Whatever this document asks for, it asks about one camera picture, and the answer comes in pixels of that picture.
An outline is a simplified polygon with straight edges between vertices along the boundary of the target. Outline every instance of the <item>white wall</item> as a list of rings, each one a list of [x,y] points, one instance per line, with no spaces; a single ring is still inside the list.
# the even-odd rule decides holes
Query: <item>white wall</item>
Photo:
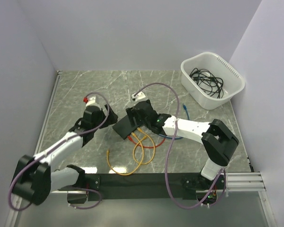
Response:
[[[263,0],[231,64],[246,79],[233,98],[251,162],[284,227],[284,0]]]
[[[162,70],[229,60],[261,0],[18,1],[59,70]]]
[[[56,72],[16,0],[0,0],[0,227],[18,159],[33,154]]]

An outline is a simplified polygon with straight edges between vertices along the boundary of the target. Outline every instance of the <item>black metal bar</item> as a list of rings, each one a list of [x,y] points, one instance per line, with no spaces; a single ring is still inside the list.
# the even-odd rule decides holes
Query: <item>black metal bar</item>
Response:
[[[196,191],[206,191],[212,183],[201,177],[200,173],[169,173],[168,176],[173,196],[185,200],[196,200]],[[86,174],[86,179],[90,189],[99,191],[104,200],[169,198],[164,174]],[[223,175],[217,181],[218,190],[224,187],[222,180]],[[88,201],[97,200],[98,195],[89,193]]]

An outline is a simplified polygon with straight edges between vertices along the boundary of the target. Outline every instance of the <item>yellow cable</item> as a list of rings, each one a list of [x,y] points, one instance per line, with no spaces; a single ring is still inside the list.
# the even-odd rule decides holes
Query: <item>yellow cable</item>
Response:
[[[133,132],[132,132],[132,136],[134,136],[138,140],[138,143],[134,146],[134,150],[137,148],[137,146],[139,144],[141,145],[141,148],[142,148],[142,159],[141,159],[141,162],[139,162],[138,166],[132,172],[130,172],[128,174],[122,174],[122,173],[118,173],[116,170],[114,170],[112,168],[112,166],[110,165],[110,163],[109,163],[109,158],[108,158],[108,156],[109,156],[109,149],[107,149],[107,151],[106,151],[106,161],[107,161],[107,164],[108,164],[109,168],[112,171],[114,171],[116,174],[119,174],[121,176],[129,176],[129,175],[133,174],[140,167],[140,165],[141,165],[141,163],[143,161],[143,158],[144,158],[144,148],[143,148],[143,145],[142,145],[142,141],[145,140],[147,138],[147,136],[144,136],[142,140],[139,140],[139,138]]]
[[[143,133],[145,136],[147,136],[147,137],[151,140],[151,142],[152,142],[152,144],[153,144],[153,153],[152,153],[151,159],[150,159],[148,162],[146,162],[146,163],[141,163],[141,165],[147,165],[147,164],[149,164],[149,163],[153,160],[153,158],[155,157],[155,154],[156,154],[156,145],[155,145],[155,142],[153,141],[153,139],[152,139],[149,135],[147,135],[145,132],[143,132],[142,129],[140,129],[140,128],[137,128],[137,129],[138,129],[139,132],[141,132],[141,133]],[[139,163],[138,160],[136,159],[136,157],[134,156],[134,155],[135,155],[135,152],[136,152],[136,148],[137,148],[137,146],[135,146],[134,149],[133,149],[133,158],[134,158],[134,160],[135,160],[136,163]]]

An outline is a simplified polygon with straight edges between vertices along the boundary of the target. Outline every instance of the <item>blue cable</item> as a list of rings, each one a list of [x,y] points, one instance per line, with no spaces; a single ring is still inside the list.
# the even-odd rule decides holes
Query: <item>blue cable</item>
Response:
[[[187,111],[186,105],[184,105],[184,104],[182,104],[182,105],[183,105],[183,109],[184,109],[185,112],[186,112],[187,119],[190,120],[190,119],[189,119],[189,113],[188,113],[188,111]],[[159,136],[164,137],[164,138],[167,138],[167,139],[172,139],[172,137],[164,136],[164,135],[161,135],[161,134],[159,134]],[[183,139],[183,137],[176,137],[176,138],[175,138],[175,140],[180,140],[180,139]]]

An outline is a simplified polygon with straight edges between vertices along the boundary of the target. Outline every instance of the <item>red cable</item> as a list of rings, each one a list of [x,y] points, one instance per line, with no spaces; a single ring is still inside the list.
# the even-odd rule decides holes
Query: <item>red cable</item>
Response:
[[[133,142],[134,144],[137,144],[135,141],[133,141],[133,139],[132,139],[132,137],[131,137],[131,136],[128,136],[128,139],[129,139],[131,142]],[[161,146],[161,145],[162,145],[162,143],[164,143],[165,139],[166,139],[166,138],[164,138],[164,139],[161,141],[161,143],[159,143],[159,144],[158,144],[158,145],[156,145],[155,147],[157,148],[157,147]]]

